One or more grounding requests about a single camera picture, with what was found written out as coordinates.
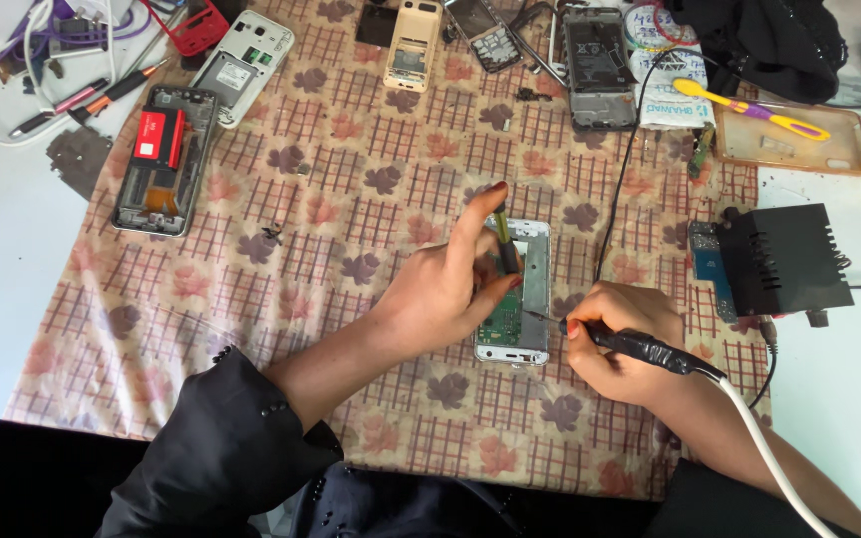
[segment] black sleeve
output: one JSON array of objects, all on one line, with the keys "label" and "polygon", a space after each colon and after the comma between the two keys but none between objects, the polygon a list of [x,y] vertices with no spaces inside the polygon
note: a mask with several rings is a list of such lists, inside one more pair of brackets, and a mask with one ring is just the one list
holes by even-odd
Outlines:
[{"label": "black sleeve", "polygon": [[[839,538],[853,532],[823,520]],[[809,524],[782,499],[680,458],[666,500],[645,538],[815,537]]]},{"label": "black sleeve", "polygon": [[236,536],[343,459],[323,422],[304,436],[284,395],[238,349],[189,376],[144,459],[112,490],[97,536]]}]

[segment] green circuit board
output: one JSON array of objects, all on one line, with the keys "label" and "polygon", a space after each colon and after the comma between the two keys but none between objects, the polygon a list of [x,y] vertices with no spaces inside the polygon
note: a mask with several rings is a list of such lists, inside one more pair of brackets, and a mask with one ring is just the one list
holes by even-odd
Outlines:
[{"label": "green circuit board", "polygon": [[[500,258],[496,260],[497,272],[503,275]],[[523,285],[503,296],[494,312],[477,328],[477,341],[490,346],[516,347],[520,343],[520,316],[523,314]]]}]

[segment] beige phone housing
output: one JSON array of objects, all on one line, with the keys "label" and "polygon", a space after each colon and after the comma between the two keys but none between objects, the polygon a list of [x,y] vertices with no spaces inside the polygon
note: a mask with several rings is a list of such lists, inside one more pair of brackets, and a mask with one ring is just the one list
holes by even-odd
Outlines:
[{"label": "beige phone housing", "polygon": [[444,7],[436,2],[401,2],[384,70],[385,86],[419,94],[427,91],[443,12]]}]

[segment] red nail polish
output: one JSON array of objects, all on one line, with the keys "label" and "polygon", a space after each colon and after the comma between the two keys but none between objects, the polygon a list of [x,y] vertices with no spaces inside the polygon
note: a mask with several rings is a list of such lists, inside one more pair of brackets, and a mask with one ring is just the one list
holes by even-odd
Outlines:
[{"label": "red nail polish", "polygon": [[577,337],[577,327],[580,326],[580,322],[578,320],[568,320],[567,321],[567,337],[570,340],[573,340]]}]

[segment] plaid pattern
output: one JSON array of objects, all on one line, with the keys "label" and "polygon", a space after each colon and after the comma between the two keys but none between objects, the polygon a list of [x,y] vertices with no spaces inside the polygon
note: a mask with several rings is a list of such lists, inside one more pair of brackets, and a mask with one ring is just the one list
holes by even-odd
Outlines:
[{"label": "plaid pattern", "polygon": [[[239,128],[217,129],[185,238],[108,224],[135,136],[132,113],[7,419],[152,438],[185,377],[206,370],[218,349],[236,345],[266,368],[348,324],[411,253],[446,241],[467,201],[499,180],[511,185],[512,217],[553,230],[554,315],[592,285],[627,134],[575,134],[560,97],[516,103],[520,86],[559,90],[523,64],[487,76],[460,41],[441,45],[426,93],[386,88],[387,51],[353,41],[356,17],[341,15],[344,4],[251,6],[297,42]],[[356,12],[361,1],[346,4]],[[531,39],[545,51],[538,31]],[[156,81],[186,82],[177,65]],[[731,373],[748,399],[766,372],[759,332],[716,316],[712,285],[693,280],[685,230],[728,205],[752,209],[757,171],[709,159],[700,178],[688,178],[684,135],[641,131],[633,141],[604,277],[672,297],[687,349]],[[308,173],[297,175],[299,163]],[[283,228],[280,243],[261,238],[273,223]],[[370,275],[344,274],[365,255],[377,263]],[[401,364],[326,420],[362,467],[660,499],[686,448],[645,409],[600,397],[566,352],[554,335],[546,367],[516,370],[476,360],[467,339]],[[768,398],[759,409],[768,412]]]}]

